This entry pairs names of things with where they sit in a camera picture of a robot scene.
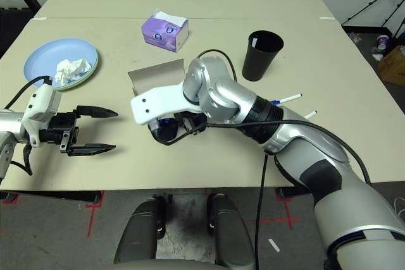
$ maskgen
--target red tape mark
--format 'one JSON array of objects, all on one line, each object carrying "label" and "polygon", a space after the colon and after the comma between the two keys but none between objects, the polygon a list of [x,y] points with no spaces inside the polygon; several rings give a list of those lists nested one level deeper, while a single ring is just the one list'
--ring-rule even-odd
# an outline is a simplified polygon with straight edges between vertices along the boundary
[{"label": "red tape mark", "polygon": [[11,202],[2,201],[1,203],[4,205],[16,205],[19,199],[20,199],[20,194],[17,194],[15,199],[13,199]]},{"label": "red tape mark", "polygon": [[90,222],[89,222],[89,228],[87,230],[87,238],[90,237],[91,234],[91,228],[93,227],[93,222],[94,222],[94,213],[96,212],[96,208],[101,208],[103,206],[103,200],[104,200],[104,191],[101,191],[101,198],[98,204],[86,204],[86,208],[91,208],[91,215],[90,215]]},{"label": "red tape mark", "polygon": [[284,222],[293,222],[293,221],[299,221],[299,218],[293,217],[293,218],[263,218],[260,219],[260,223],[284,223]]},{"label": "red tape mark", "polygon": [[292,201],[292,197],[288,198],[288,199],[282,199],[280,197],[277,197],[277,188],[274,188],[274,192],[276,193],[276,201],[277,202],[282,202],[284,204],[284,208],[285,208],[285,213],[287,214],[287,221],[289,222],[289,228],[290,230],[292,230],[292,217],[290,216],[290,209],[289,209],[289,205],[288,202]]},{"label": "red tape mark", "polygon": [[289,210],[289,205],[287,204],[287,202],[284,202],[284,207],[285,207],[285,213],[287,213],[287,218],[289,219],[289,227],[290,230],[292,230],[292,221],[290,220],[290,210]]}]

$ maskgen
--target cardboard box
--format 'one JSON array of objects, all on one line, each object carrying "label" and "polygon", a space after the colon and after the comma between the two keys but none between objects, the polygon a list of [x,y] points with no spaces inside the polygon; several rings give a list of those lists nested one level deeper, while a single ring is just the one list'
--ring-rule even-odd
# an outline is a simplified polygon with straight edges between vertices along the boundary
[{"label": "cardboard box", "polygon": [[189,21],[157,11],[142,25],[145,42],[178,52],[189,36]]},{"label": "cardboard box", "polygon": [[405,46],[397,46],[378,63],[384,82],[405,86]]}]

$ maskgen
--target tissue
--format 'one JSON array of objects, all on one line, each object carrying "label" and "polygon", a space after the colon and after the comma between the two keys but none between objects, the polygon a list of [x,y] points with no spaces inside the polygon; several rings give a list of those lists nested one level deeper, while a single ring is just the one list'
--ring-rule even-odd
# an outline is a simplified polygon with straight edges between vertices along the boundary
[{"label": "tissue", "polygon": [[178,52],[189,36],[189,21],[157,11],[142,25],[145,42]]},{"label": "tissue", "polygon": [[86,59],[62,60],[56,65],[55,81],[60,85],[67,85],[71,80],[79,79],[80,74],[86,73],[90,68],[91,65]]}]

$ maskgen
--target black cup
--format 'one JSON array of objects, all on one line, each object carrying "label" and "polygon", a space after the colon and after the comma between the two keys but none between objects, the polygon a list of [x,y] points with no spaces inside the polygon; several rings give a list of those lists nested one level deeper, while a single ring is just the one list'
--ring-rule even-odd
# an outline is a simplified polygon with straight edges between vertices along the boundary
[{"label": "black cup", "polygon": [[283,46],[282,38],[273,32],[264,30],[253,32],[249,36],[242,69],[243,77],[251,82],[261,80],[271,61]]}]

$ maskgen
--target blue plate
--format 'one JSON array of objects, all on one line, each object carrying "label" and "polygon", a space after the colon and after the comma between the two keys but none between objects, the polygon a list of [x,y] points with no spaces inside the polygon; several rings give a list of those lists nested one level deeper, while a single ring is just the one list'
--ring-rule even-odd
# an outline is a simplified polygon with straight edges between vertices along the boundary
[{"label": "blue plate", "polygon": [[[58,84],[53,79],[52,86],[56,90],[72,88],[88,79],[96,70],[98,55],[96,48],[86,40],[79,38],[62,38],[53,40],[36,49],[26,60],[23,68],[25,78],[30,81],[35,77],[50,75],[55,78],[56,65],[64,59],[70,61],[84,58],[91,65],[91,69],[80,75],[79,79],[72,80],[66,85]],[[39,87],[43,81],[35,82]]]}]

